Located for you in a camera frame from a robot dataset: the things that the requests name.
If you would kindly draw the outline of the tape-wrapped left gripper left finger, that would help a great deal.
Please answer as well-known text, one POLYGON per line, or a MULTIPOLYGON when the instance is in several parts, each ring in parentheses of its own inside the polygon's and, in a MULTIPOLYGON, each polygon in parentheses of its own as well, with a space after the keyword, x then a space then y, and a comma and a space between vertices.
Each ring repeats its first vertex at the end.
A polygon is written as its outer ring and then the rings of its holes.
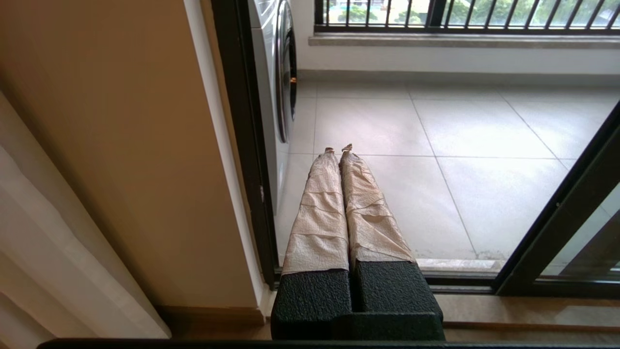
POLYGON ((332 148, 312 163, 271 312, 274 339, 330 339, 352 313, 341 172, 332 148))

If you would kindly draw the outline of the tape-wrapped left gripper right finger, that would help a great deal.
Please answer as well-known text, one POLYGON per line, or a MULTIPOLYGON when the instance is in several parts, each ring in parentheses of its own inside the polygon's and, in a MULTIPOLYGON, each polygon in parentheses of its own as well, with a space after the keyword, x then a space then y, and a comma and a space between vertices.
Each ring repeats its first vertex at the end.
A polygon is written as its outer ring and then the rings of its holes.
POLYGON ((443 312, 369 166, 352 145, 339 163, 353 270, 361 312, 423 314, 443 322, 443 312))

